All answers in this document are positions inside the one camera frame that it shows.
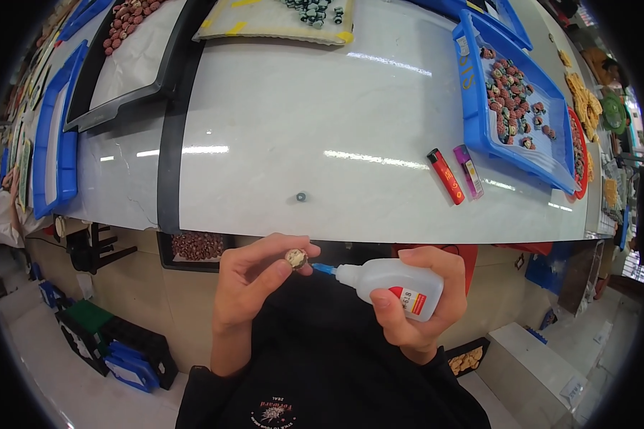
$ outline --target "blue nozzle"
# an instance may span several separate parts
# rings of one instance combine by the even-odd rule
[[[334,275],[336,274],[336,267],[331,265],[325,265],[324,263],[314,263],[312,264],[313,270],[318,270],[321,272],[326,272],[327,274]]]

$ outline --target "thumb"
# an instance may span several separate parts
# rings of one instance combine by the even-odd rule
[[[369,293],[377,322],[384,328],[386,341],[393,345],[409,344],[415,336],[415,327],[406,320],[397,296],[388,289],[375,289]]]
[[[257,305],[259,309],[270,293],[277,290],[288,279],[292,271],[291,265],[285,260],[273,262],[265,271],[260,273],[254,282],[248,285],[246,291],[248,299],[252,299],[253,304]]]

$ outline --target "purple lighter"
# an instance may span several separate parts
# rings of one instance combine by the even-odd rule
[[[455,159],[461,167],[463,167],[463,171],[465,172],[465,181],[468,182],[468,188],[470,188],[472,199],[477,200],[479,197],[484,195],[484,189],[479,181],[479,176],[477,176],[477,171],[474,169],[474,163],[472,162],[472,158],[470,158],[468,149],[465,145],[460,145],[453,150],[453,153],[455,154]]]

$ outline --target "fingernail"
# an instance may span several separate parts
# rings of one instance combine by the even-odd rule
[[[279,261],[279,265],[277,265],[277,271],[279,271],[279,275],[286,277],[291,273],[291,265],[289,265],[289,263],[286,261]]]
[[[377,308],[386,308],[389,306],[389,300],[384,296],[377,296],[376,298],[372,298],[372,304]]]

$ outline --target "red lighter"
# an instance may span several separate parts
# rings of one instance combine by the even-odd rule
[[[434,171],[437,172],[439,178],[444,182],[444,186],[447,187],[448,193],[451,195],[455,205],[460,204],[465,199],[463,191],[460,189],[460,185],[453,177],[453,173],[450,168],[448,168],[447,160],[441,155],[438,149],[435,149],[427,154],[427,159],[432,163]]]

